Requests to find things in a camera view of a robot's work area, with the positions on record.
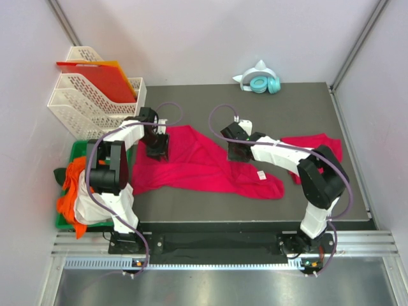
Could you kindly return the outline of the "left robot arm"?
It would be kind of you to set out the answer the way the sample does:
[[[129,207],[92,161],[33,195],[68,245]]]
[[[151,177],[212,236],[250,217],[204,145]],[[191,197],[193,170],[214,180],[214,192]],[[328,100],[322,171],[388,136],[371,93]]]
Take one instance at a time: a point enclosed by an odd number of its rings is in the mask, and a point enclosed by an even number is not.
[[[84,180],[89,198],[113,221],[111,243],[122,243],[129,252],[141,251],[145,239],[137,232],[139,220],[132,209],[127,151],[142,142],[149,158],[167,161],[169,140],[166,120],[143,107],[137,116],[125,118],[117,129],[87,142]]]

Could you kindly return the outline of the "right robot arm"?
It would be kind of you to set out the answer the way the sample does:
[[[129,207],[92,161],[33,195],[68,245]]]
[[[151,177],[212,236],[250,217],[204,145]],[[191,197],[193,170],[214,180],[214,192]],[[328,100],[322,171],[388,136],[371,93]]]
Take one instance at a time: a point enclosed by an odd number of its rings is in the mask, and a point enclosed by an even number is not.
[[[353,193],[349,177],[331,148],[297,147],[255,132],[251,135],[242,123],[233,122],[223,130],[228,141],[228,158],[232,161],[259,161],[285,169],[299,176],[307,199],[305,215],[293,238],[284,241],[286,250],[293,253],[312,252],[321,244],[321,237],[332,218],[332,211],[344,191]]]

